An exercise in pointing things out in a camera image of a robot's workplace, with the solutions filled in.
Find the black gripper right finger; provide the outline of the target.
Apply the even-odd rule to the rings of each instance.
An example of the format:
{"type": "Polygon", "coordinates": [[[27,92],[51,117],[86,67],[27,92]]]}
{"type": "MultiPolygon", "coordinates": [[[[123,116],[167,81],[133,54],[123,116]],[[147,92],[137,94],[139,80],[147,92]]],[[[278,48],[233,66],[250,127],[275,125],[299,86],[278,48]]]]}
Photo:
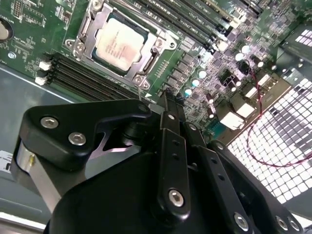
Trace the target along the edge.
{"type": "Polygon", "coordinates": [[[219,141],[207,144],[198,128],[187,122],[184,98],[173,97],[173,107],[197,165],[197,182],[213,194],[217,234],[302,234],[304,229],[248,169],[219,141]]]}

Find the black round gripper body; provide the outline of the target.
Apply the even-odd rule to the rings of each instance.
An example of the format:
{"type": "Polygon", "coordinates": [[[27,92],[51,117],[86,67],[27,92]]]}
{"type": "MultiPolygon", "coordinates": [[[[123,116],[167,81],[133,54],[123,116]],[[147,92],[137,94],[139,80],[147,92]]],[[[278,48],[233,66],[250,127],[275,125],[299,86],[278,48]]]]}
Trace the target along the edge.
{"type": "Polygon", "coordinates": [[[156,165],[151,154],[135,155],[72,188],[58,203],[48,234],[215,234],[213,194],[198,185],[197,165],[186,143],[189,216],[163,219],[152,207],[156,165]]]}

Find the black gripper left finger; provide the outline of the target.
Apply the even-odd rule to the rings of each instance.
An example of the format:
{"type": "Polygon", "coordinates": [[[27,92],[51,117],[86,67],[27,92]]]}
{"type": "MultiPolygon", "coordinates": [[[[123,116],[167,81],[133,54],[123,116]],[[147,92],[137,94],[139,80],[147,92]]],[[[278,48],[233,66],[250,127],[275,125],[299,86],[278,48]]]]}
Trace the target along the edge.
{"type": "Polygon", "coordinates": [[[183,221],[191,211],[190,189],[174,96],[166,91],[156,105],[122,99],[30,108],[19,131],[19,167],[53,211],[85,180],[88,160],[148,153],[156,165],[155,214],[183,221]]]}

